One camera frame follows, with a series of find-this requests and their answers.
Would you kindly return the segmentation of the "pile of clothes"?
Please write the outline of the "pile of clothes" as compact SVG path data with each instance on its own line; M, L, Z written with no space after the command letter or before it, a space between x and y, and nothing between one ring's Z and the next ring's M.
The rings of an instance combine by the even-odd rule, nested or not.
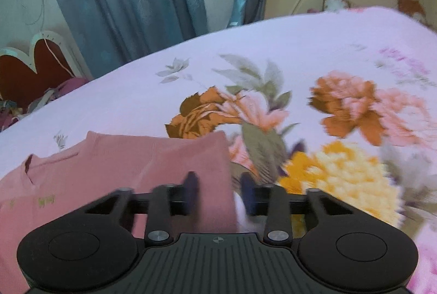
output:
M19 106L14 101L1 99L1 131L6 130L32 112L41 109L45 105L71 93L87 83L88 80L85 78L71 78L66 82L62 82L58 87L48 88L40 97L32 100L30 103L24 104L24 107Z

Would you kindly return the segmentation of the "pink floral bed sheet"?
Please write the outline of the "pink floral bed sheet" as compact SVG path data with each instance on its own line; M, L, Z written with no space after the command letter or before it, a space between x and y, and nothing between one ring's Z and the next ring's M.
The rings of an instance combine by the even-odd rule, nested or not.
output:
M228 141L239 176L317 187L411 236L436 292L436 33L387 8L270 19L130 62L1 133L1 179L112 136Z

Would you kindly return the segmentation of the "pink knit sweater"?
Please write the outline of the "pink knit sweater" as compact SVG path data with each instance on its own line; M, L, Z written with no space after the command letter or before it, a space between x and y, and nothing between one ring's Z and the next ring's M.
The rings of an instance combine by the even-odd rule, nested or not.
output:
M228 141L222 132L199 139L89 132L53 156L29 156L1 179L1 292L28 288L16 251L31 230L119 188L148 193L160 184L179 184L189 171L199 177L198 215L191 230L235 232Z

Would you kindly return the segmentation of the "red heart-shaped headboard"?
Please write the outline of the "red heart-shaped headboard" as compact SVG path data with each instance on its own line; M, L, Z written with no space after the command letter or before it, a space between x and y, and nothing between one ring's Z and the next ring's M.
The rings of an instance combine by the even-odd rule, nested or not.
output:
M1 49L1 99L19 106L74 77L85 75L65 39L53 31L34 35L27 53L12 47Z

